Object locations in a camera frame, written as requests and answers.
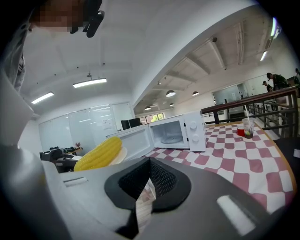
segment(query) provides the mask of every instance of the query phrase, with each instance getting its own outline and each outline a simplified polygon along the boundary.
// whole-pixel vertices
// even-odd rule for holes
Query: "pink and white checkered tablecloth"
[[[252,139],[246,139],[236,134],[241,125],[207,127],[205,152],[156,148],[146,156],[217,173],[272,213],[292,200],[293,176],[274,142],[259,127],[255,127]]]

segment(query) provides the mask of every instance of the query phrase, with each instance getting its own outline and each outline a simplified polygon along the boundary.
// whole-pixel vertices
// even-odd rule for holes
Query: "white microwave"
[[[201,111],[158,120],[123,130],[106,137],[118,136],[127,148],[125,160],[140,158],[154,148],[205,151],[206,138]]]

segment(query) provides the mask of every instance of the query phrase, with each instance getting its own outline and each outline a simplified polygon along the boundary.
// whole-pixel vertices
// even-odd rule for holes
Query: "yellow corn cob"
[[[106,139],[92,151],[85,154],[75,165],[74,171],[88,170],[108,166],[119,154],[122,140],[117,137]]]

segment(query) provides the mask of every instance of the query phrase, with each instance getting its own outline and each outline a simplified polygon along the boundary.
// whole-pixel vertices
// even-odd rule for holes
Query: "ceiling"
[[[271,28],[272,19],[259,8],[246,18],[236,19],[231,26],[225,26],[222,31],[201,42],[196,49],[170,69],[159,81],[160,85],[155,85],[136,105],[135,113],[170,108],[170,103],[183,101],[180,96],[187,87],[202,81],[206,76],[259,62],[265,51],[265,43],[270,36]],[[268,49],[266,60],[271,57],[273,48],[274,44]],[[168,90],[174,90],[177,94],[166,97]],[[152,106],[150,111],[145,110],[148,105]]]
[[[59,105],[107,92],[116,84],[130,91],[128,78],[134,53],[155,13],[170,2],[103,0],[100,9],[105,11],[105,18],[93,38],[87,38],[81,30],[71,35],[34,28],[24,46],[26,75],[21,95],[30,104],[50,91],[63,94],[59,101],[30,104],[37,114],[43,114]],[[88,80],[88,72],[93,78],[106,77],[107,83],[74,92],[72,84]]]

